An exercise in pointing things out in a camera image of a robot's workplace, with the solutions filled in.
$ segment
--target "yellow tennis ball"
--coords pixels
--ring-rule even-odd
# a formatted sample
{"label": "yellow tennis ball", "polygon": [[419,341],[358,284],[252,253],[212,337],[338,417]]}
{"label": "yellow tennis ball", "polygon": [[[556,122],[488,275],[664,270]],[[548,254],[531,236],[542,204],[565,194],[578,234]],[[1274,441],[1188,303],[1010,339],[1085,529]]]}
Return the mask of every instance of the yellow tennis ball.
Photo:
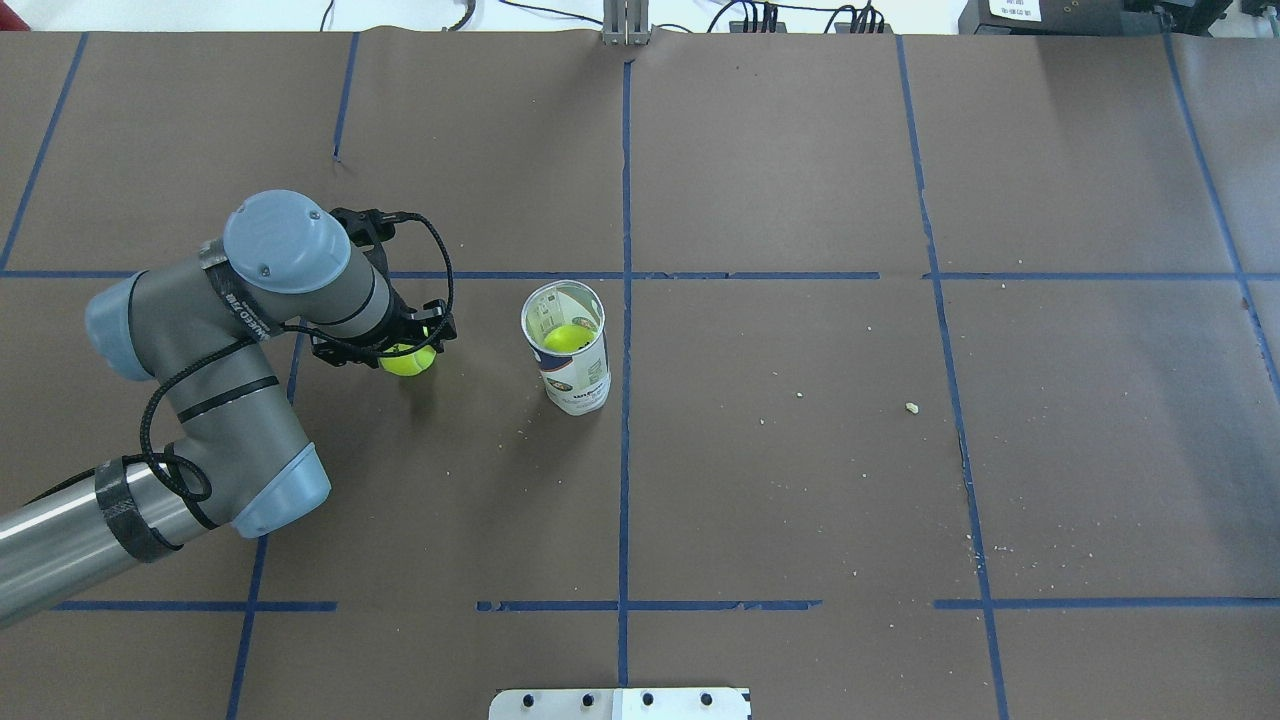
{"label": "yellow tennis ball", "polygon": [[568,323],[547,333],[543,347],[552,352],[577,352],[595,340],[595,332],[582,325]]}
{"label": "yellow tennis ball", "polygon": [[[392,352],[399,352],[402,350],[408,350],[413,347],[412,345],[393,345],[390,347]],[[435,350],[431,347],[424,347],[412,355],[404,355],[402,357],[379,357],[378,365],[393,375],[399,375],[402,378],[412,378],[413,375],[421,373],[422,370],[431,366],[435,361]]]}

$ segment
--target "open can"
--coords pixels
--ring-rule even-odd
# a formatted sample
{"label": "open can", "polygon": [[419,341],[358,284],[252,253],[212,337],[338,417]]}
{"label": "open can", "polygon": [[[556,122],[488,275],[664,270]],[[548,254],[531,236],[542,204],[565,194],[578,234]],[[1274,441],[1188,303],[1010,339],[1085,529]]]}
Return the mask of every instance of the open can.
{"label": "open can", "polygon": [[552,402],[570,415],[604,405],[609,357],[604,305],[595,291],[577,281],[545,284],[529,296],[520,318]]}

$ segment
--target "black cable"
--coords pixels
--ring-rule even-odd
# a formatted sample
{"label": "black cable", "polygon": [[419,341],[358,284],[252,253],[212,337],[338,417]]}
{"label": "black cable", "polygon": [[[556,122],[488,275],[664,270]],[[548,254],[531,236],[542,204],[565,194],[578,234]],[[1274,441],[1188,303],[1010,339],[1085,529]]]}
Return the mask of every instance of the black cable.
{"label": "black cable", "polygon": [[[740,3],[742,5],[746,5],[746,6],[751,8],[751,18],[753,18],[751,19],[751,24],[754,26],[755,24],[755,3],[751,3],[751,0],[731,0],[730,3],[726,3],[724,6],[721,8],[718,13],[716,13],[716,17],[712,18],[712,24],[707,26],[707,32],[712,32],[713,29],[716,29],[716,23],[719,22],[719,19],[722,17],[724,17],[724,13],[727,13],[730,8],[732,8],[733,5],[737,5]],[[754,29],[753,31],[746,29],[746,8],[742,8],[742,32],[754,32]]]}
{"label": "black cable", "polygon": [[[324,32],[324,24],[325,24],[326,22],[329,22],[329,13],[333,13],[333,5],[334,5],[334,3],[337,3],[337,1],[338,1],[338,0],[329,0],[329,6],[328,6],[328,8],[325,8],[325,9],[324,9],[324,14],[323,14],[323,15],[320,15],[320,32]],[[337,14],[337,13],[334,13],[334,15],[333,15],[333,17],[335,17],[335,18],[337,18],[337,17],[338,17],[338,14]]]}
{"label": "black cable", "polygon": [[854,23],[858,22],[858,8],[854,8],[852,5],[841,5],[840,8],[836,8],[836,12],[833,12],[831,18],[827,19],[827,27],[822,28],[823,35],[831,32],[832,26],[836,24],[836,18],[838,18],[840,13],[844,13],[845,10],[849,10],[850,15],[852,15],[849,20],[849,27],[854,27]]}
{"label": "black cable", "polygon": [[347,350],[348,352],[353,352],[356,355],[360,355],[361,357],[367,357],[369,360],[378,360],[384,357],[404,357],[406,355],[412,355],[419,350],[422,350],[424,347],[440,340],[440,336],[445,332],[445,329],[448,329],[449,318],[453,316],[453,260],[449,258],[449,250],[444,246],[444,240],[440,237],[440,233],[436,232],[435,225],[433,225],[430,220],[428,220],[426,218],[424,218],[417,213],[388,213],[383,215],[383,220],[392,224],[399,224],[407,222],[422,223],[424,225],[426,225],[426,229],[431,233],[431,237],[435,238],[435,245],[440,249],[440,258],[444,260],[444,282],[448,284],[448,295],[444,299],[444,311],[440,315],[442,322],[435,328],[435,331],[433,331],[431,334],[426,336],[426,338],[424,338],[422,342],[407,350],[379,352],[375,350],[369,350],[367,347],[361,347],[358,345],[351,345],[349,342],[342,338],[333,337],[332,334],[305,325],[280,325],[282,329],[284,329],[285,332],[302,333],[305,336],[320,338],[325,342],[332,342],[338,347]]}
{"label": "black cable", "polygon": [[524,8],[525,10],[538,10],[540,13],[553,13],[556,15],[563,15],[566,18],[576,18],[580,20],[586,20],[589,23],[595,23],[602,27],[604,26],[603,20],[589,18],[586,15],[579,15],[577,13],[566,13],[564,10],[557,10],[554,8],[539,8],[538,5],[525,5],[522,3],[516,3],[515,0],[498,0],[498,3],[502,3],[503,5],[511,5],[512,8]]}
{"label": "black cable", "polygon": [[[177,465],[178,464],[178,460],[177,460],[178,456],[173,455],[172,452],[157,452],[156,457],[160,459],[163,462],[166,462],[166,464],[170,464],[170,465]],[[143,456],[142,455],[125,455],[120,460],[124,462],[125,466],[129,466],[129,465],[132,465],[134,462],[142,462]],[[96,471],[97,471],[97,468],[90,468],[88,470],[84,470],[82,473],[77,473],[77,474],[67,478],[65,480],[58,483],[56,486],[46,489],[45,492],[37,495],[36,497],[28,500],[27,502],[23,503],[23,506],[31,505],[32,502],[37,502],[40,500],[45,500],[46,497],[54,495],[55,492],[61,492],[61,491],[64,491],[64,489],[74,486],[76,483],[83,480],[84,478],[92,478],[93,473],[96,473]]]}
{"label": "black cable", "polygon": [[462,13],[462,19],[449,26],[448,32],[458,32],[460,29],[462,29],[462,26],[471,22],[471,15],[474,15],[475,12],[476,12],[476,0],[467,0],[467,9],[465,13]]}
{"label": "black cable", "polygon": [[204,357],[196,360],[191,365],[187,365],[186,368],[179,370],[178,374],[160,383],[160,387],[157,387],[156,391],[151,393],[151,400],[147,401],[146,410],[142,411],[142,421],[138,424],[138,445],[142,447],[142,461],[147,464],[147,468],[150,468],[151,473],[156,477],[157,480],[160,480],[160,484],[169,488],[169,492],[177,495],[183,500],[189,500],[192,502],[204,502],[209,500],[209,496],[214,495],[214,486],[209,483],[209,475],[206,475],[205,471],[200,469],[200,465],[196,465],[195,462],[180,455],[174,455],[172,464],[191,470],[191,473],[196,475],[196,479],[200,480],[201,486],[200,492],[191,492],[191,488],[188,488],[183,483],[179,483],[177,479],[169,475],[169,473],[166,473],[164,468],[160,466],[159,455],[151,447],[151,421],[155,419],[156,409],[160,407],[160,401],[164,400],[165,393],[173,389],[174,386],[189,378],[206,365],[216,363],[223,357],[234,355],[251,345],[253,345],[252,340],[241,338],[228,345],[227,347],[218,350],[215,352],[210,352],[209,355],[205,355]]}

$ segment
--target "metal plate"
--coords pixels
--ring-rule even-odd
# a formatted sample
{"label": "metal plate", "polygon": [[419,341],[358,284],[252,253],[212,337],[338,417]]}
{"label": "metal plate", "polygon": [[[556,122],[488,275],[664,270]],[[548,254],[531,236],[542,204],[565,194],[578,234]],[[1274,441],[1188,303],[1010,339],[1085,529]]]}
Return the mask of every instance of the metal plate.
{"label": "metal plate", "polygon": [[750,698],[739,688],[503,691],[489,720],[750,720]]}

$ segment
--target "black tape wrap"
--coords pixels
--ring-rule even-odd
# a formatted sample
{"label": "black tape wrap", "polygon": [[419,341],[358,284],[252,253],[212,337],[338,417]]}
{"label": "black tape wrap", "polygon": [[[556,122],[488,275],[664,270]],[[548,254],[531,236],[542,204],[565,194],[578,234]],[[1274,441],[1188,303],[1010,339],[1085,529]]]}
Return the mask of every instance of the black tape wrap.
{"label": "black tape wrap", "polygon": [[227,306],[227,311],[244,325],[250,337],[262,342],[284,332],[282,323],[268,315],[253,299],[253,293],[244,287],[243,278],[227,260],[221,240],[210,240],[200,247],[200,266],[205,270],[205,277],[209,278],[209,284],[218,293],[218,299]]}
{"label": "black tape wrap", "polygon": [[173,544],[164,539],[142,518],[138,503],[133,500],[133,492],[129,491],[123,459],[116,457],[97,466],[93,473],[93,492],[97,496],[97,507],[102,511],[106,527],[115,536],[120,547],[138,562],[155,562],[182,550],[180,544]]}

